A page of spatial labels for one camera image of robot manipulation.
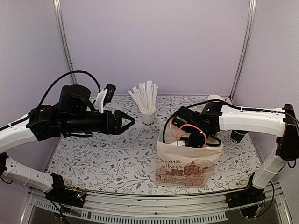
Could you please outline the white paper bag orange handles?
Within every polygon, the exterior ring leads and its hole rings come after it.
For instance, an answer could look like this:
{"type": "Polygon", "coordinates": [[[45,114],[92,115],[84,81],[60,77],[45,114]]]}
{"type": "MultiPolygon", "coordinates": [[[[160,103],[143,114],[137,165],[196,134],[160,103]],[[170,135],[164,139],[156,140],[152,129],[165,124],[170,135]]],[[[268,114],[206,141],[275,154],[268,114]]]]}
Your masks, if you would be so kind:
{"type": "Polygon", "coordinates": [[[211,146],[204,148],[186,147],[185,141],[176,141],[178,128],[167,127],[165,141],[163,128],[166,119],[161,120],[157,140],[155,183],[167,187],[204,187],[223,150],[220,140],[208,138],[211,146]]]}

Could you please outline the black paper coffee cup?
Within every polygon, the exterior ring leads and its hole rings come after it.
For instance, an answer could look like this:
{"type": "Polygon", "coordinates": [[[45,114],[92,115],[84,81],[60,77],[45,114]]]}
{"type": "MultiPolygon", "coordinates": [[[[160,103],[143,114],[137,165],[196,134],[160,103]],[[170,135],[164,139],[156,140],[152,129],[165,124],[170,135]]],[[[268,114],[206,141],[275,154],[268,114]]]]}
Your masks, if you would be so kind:
{"type": "Polygon", "coordinates": [[[232,130],[230,139],[233,143],[240,143],[248,131],[232,130]]]}

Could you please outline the stack of paper cups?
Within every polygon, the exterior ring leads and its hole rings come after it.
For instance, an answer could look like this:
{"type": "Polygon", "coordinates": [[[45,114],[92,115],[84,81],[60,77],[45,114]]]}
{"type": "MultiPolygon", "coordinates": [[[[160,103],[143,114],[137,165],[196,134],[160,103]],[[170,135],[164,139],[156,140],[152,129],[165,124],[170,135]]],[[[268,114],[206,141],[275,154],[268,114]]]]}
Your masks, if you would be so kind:
{"type": "Polygon", "coordinates": [[[225,102],[225,100],[223,99],[223,97],[216,95],[216,94],[212,94],[208,96],[208,101],[212,102],[212,103],[223,103],[225,102]]]}

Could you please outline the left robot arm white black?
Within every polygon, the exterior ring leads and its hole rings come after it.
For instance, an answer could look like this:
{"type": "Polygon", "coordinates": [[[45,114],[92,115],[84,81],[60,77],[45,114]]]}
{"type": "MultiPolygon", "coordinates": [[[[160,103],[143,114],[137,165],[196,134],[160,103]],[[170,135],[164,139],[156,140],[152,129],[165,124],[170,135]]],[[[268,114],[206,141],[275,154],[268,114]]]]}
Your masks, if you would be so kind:
{"type": "Polygon", "coordinates": [[[19,164],[8,156],[7,150],[31,142],[50,138],[89,138],[94,132],[120,135],[135,124],[135,119],[120,110],[104,110],[111,102],[115,85],[99,88],[96,99],[91,102],[91,91],[79,84],[65,85],[55,105],[43,102],[46,90],[38,106],[20,119],[0,129],[0,176],[16,180],[44,193],[51,193],[60,203],[69,199],[62,176],[43,173],[19,164]]]}

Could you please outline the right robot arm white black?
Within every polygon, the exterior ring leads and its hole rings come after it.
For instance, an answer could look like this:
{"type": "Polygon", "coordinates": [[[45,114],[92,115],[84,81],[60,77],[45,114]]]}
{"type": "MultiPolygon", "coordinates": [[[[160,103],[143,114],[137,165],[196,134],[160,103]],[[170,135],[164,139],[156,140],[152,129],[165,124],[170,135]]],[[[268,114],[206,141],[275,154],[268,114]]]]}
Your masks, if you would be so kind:
{"type": "Polygon", "coordinates": [[[276,136],[276,148],[262,166],[250,177],[248,188],[242,192],[242,200],[252,203],[268,182],[290,161],[299,157],[298,120],[291,104],[282,108],[263,109],[234,106],[218,95],[210,95],[201,112],[191,106],[180,107],[167,120],[190,134],[186,145],[205,147],[207,138],[220,130],[230,130],[231,138],[239,143],[247,132],[266,133],[276,136]]]}

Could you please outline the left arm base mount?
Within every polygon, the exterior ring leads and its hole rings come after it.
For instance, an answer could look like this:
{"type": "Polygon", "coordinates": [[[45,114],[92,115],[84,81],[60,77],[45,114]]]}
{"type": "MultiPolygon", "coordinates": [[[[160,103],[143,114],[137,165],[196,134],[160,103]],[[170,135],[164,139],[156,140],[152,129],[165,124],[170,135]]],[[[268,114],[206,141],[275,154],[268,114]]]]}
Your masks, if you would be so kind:
{"type": "Polygon", "coordinates": [[[86,199],[85,190],[80,187],[67,189],[62,176],[55,173],[51,173],[50,176],[52,177],[53,183],[51,185],[52,189],[45,194],[47,200],[83,208],[86,199]]]}

